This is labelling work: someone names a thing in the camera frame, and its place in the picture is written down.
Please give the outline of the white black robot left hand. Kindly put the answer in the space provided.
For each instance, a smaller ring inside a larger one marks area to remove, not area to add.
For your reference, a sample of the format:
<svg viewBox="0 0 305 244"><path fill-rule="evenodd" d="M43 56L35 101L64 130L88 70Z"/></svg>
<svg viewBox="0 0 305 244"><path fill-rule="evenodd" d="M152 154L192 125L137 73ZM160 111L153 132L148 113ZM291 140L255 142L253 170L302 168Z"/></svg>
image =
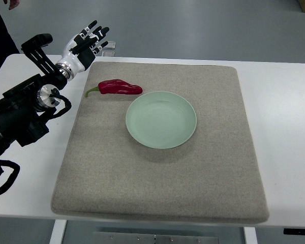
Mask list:
<svg viewBox="0 0 305 244"><path fill-rule="evenodd" d="M98 53L108 45L107 41L102 41L108 32L108 27L97 26L95 20L68 42L62 58L56 63L67 80L72 80L76 74L91 66Z"/></svg>

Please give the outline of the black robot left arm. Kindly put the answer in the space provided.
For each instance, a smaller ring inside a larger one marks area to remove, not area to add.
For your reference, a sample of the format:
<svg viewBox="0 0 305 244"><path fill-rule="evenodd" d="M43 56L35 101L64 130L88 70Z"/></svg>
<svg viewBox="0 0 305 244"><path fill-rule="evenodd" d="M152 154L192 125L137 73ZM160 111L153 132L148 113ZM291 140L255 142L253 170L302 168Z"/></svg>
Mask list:
<svg viewBox="0 0 305 244"><path fill-rule="evenodd" d="M46 123L68 112L71 102L59 92L67 78L46 56L42 47L53 41L51 34L38 34L22 44L24 54L44 73L37 74L3 93L0 99L0 155L17 141L21 146L36 142L49 132ZM0 187L5 193L16 180L20 167L0 160L0 176L4 167L12 169Z"/></svg>

